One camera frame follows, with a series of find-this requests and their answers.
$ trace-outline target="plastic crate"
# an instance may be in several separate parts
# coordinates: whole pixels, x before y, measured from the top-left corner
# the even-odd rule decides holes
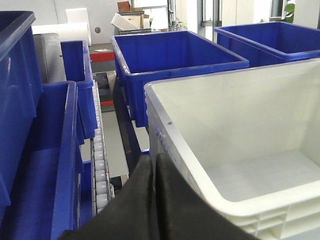
[[[111,43],[137,127],[148,125],[145,84],[249,66],[243,57],[190,31],[114,36]]]
[[[30,11],[0,11],[0,225],[43,91]]]
[[[86,41],[63,41],[61,50],[66,79],[75,81],[78,87],[78,107],[84,138],[93,138],[98,125],[92,92],[94,82],[88,45]]]
[[[151,159],[169,153],[201,197],[258,238],[314,239],[319,74],[309,59],[147,84]]]
[[[217,43],[250,62],[250,67],[320,56],[320,30],[287,22],[216,27]]]
[[[49,83],[37,107],[5,211],[0,239],[56,240],[78,227],[77,87]]]
[[[119,30],[119,35],[148,34],[148,33],[151,33],[151,28]]]

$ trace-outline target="white panel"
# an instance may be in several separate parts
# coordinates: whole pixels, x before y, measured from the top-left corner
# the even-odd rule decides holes
[[[187,4],[186,27],[189,31],[198,33],[197,1],[187,1],[186,4]]]
[[[69,24],[89,23],[88,12],[85,7],[66,9],[65,14]]]
[[[222,1],[222,26],[235,25],[237,23],[237,0]]]
[[[255,0],[253,23],[260,23],[261,19],[269,20],[271,10],[270,0]]]
[[[254,22],[255,0],[237,0],[236,24],[252,24]]]
[[[187,22],[187,4],[186,0],[176,0],[175,9],[176,9],[176,18],[177,21]]]
[[[89,18],[91,43],[110,43],[110,37],[118,34],[118,30],[111,25],[112,18],[118,12],[118,0],[55,0],[59,24],[68,22],[66,9],[86,8]]]
[[[127,175],[128,166],[116,113],[114,111],[103,112],[102,122],[110,177]]]
[[[293,23],[317,28],[320,10],[320,0],[295,0]]]
[[[59,34],[60,41],[86,40],[91,46],[91,36],[87,22],[38,25],[32,27],[33,34]]]
[[[36,20],[32,25],[57,24],[54,0],[0,1],[1,11],[32,11]]]

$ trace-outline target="cardboard box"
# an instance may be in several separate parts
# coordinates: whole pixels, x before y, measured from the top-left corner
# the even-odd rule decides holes
[[[130,12],[131,6],[129,1],[119,1],[118,2],[118,11],[119,12]]]
[[[143,11],[142,7],[132,7],[132,11]]]
[[[150,28],[150,19],[149,18],[144,18],[143,19],[143,28],[144,29],[149,29]]]
[[[140,16],[122,16],[127,21],[129,21],[132,25],[136,26],[138,29],[141,28],[141,17]]]

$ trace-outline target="white roller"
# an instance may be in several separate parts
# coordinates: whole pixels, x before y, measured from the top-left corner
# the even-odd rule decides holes
[[[104,170],[95,171],[95,180],[97,182],[105,181],[106,180],[106,173]]]
[[[101,135],[101,129],[97,128],[94,130],[95,135]]]
[[[94,152],[94,159],[97,160],[103,160],[104,159],[104,152],[103,151],[95,151]]]
[[[94,162],[95,170],[105,170],[105,161],[103,160],[97,160]]]
[[[102,151],[104,149],[104,146],[102,143],[95,143],[94,144],[94,151]]]
[[[95,190],[97,194],[107,193],[107,183],[105,181],[98,181],[95,183]]]
[[[108,202],[107,194],[98,194],[96,196],[96,206],[98,209],[103,209]]]
[[[93,138],[94,143],[102,143],[102,137],[101,136],[95,136]]]

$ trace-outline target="floor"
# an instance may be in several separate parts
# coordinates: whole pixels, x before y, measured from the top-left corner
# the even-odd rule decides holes
[[[109,166],[110,177],[118,177],[128,174],[126,156],[123,149],[122,139],[119,131],[116,113],[108,111],[102,113],[103,134],[105,139],[106,157]],[[135,127],[141,150],[149,149],[149,136],[144,127]],[[82,160],[90,160],[90,140],[86,139],[81,146]]]

